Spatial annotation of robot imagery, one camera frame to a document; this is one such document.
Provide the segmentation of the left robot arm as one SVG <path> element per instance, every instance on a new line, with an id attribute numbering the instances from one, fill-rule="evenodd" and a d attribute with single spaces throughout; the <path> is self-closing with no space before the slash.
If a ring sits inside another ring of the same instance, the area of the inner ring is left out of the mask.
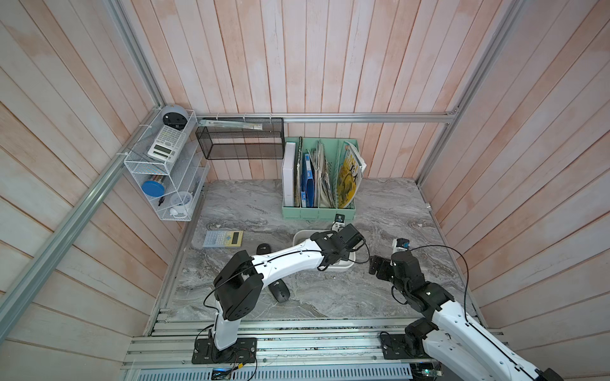
<path id="1" fill-rule="evenodd" d="M 326 271 L 365 246 L 364 236 L 349 224 L 338 231 L 315 232 L 300 244 L 277 252 L 235 253 L 214 279 L 208 295 L 214 300 L 211 309 L 216 311 L 211 330 L 214 347 L 223 351 L 237 342 L 241 320 L 254 310 L 264 288 L 297 272 Z"/>

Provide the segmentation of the dark grey mouse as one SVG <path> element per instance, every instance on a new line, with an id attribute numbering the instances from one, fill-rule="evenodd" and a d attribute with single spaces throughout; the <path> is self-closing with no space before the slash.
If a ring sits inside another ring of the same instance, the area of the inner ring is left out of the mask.
<path id="1" fill-rule="evenodd" d="M 290 299 L 290 290 L 282 279 L 271 282 L 268 289 L 278 303 L 285 303 Z"/>

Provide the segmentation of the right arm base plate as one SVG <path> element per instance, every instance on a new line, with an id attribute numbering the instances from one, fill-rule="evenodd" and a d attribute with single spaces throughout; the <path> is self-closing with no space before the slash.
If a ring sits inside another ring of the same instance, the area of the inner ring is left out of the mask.
<path id="1" fill-rule="evenodd" d="M 408 360 L 428 358 L 424 351 L 423 340 L 412 333 L 379 334 L 381 349 L 385 360 Z"/>

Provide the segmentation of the black slim mouse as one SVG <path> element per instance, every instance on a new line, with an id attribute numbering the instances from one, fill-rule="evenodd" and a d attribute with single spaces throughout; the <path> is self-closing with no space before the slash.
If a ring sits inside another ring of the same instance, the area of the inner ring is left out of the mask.
<path id="1" fill-rule="evenodd" d="M 257 251 L 256 254 L 257 255 L 267 255 L 270 254 L 272 252 L 272 248 L 270 246 L 270 244 L 259 244 L 259 246 L 257 246 Z"/>

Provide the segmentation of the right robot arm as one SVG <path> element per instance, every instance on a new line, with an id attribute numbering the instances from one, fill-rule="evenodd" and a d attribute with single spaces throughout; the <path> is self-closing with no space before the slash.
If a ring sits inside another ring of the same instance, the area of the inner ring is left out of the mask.
<path id="1" fill-rule="evenodd" d="M 369 273 L 392 284 L 405 304 L 422 317 L 402 334 L 379 334 L 386 360 L 429 357 L 464 380 L 561 380 L 517 355 L 471 318 L 464 306 L 438 284 L 427 281 L 411 250 L 395 248 L 387 259 L 372 256 Z"/>

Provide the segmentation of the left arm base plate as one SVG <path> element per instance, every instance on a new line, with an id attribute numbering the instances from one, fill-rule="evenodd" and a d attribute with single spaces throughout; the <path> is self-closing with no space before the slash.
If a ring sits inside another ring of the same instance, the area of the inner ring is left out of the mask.
<path id="1" fill-rule="evenodd" d="M 217 349 L 211 338 L 197 339 L 192 354 L 192 364 L 248 364 L 255 362 L 256 338 L 238 338 L 227 349 Z"/>

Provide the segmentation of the white storage box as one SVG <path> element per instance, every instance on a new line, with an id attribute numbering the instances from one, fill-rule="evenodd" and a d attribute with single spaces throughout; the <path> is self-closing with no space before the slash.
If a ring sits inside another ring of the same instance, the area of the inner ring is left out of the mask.
<path id="1" fill-rule="evenodd" d="M 293 239 L 292 245 L 298 245 L 304 242 L 306 239 L 309 239 L 313 233 L 321 233 L 321 230 L 300 230 L 297 232 Z M 355 265 L 354 261 L 356 260 L 356 252 L 351 252 L 349 254 L 349 260 L 340 260 L 339 262 L 332 264 L 327 268 L 328 271 L 338 271 L 343 272 L 347 271 L 349 268 Z"/>

